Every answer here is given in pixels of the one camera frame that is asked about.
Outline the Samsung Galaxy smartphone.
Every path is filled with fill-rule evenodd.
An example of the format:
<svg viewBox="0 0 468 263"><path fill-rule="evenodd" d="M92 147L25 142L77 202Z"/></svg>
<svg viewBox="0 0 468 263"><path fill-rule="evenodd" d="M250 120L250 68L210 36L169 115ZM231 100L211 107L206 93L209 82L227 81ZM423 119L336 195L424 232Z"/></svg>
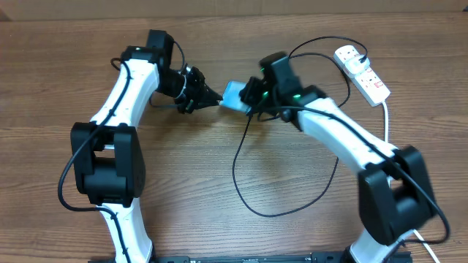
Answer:
<svg viewBox="0 0 468 263"><path fill-rule="evenodd" d="M240 96L240 92L245 87L246 83L238 81L228 82L222 95L222 101L219 103L219 105L231 110L239 111L241 113L248 113L251 110L251 107L242 102Z"/></svg>

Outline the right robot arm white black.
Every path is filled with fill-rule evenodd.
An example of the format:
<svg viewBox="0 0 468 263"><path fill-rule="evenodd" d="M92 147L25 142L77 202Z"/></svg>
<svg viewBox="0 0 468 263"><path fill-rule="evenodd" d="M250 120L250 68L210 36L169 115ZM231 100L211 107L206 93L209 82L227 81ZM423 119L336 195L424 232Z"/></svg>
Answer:
<svg viewBox="0 0 468 263"><path fill-rule="evenodd" d="M240 92L248 115L268 113L323 143L358 179L364 231L347 248L346 262L387 262L409 234L435 216L450 237L450 224L436 203L421 152L399 149L359 126L317 86L303 87L284 52L259 62L263 78L251 77Z"/></svg>

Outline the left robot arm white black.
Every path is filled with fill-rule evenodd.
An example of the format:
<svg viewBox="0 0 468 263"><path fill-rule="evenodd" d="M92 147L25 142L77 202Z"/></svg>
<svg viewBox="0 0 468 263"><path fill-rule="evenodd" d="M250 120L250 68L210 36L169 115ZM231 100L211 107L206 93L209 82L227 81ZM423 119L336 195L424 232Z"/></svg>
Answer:
<svg viewBox="0 0 468 263"><path fill-rule="evenodd" d="M183 63L171 68L179 44L166 31L150 30L144 46L129 46L112 62L119 76L102 108L70 132L72 156L58 182L58 200L68 210L63 185L75 173L77 190L88 197L87 211L104 217L116 255L112 262L156 262L154 244L144 226L140 197L146 165L137 128L154 93L173 98L181 114L219 105L222 96L205 82L202 72Z"/></svg>

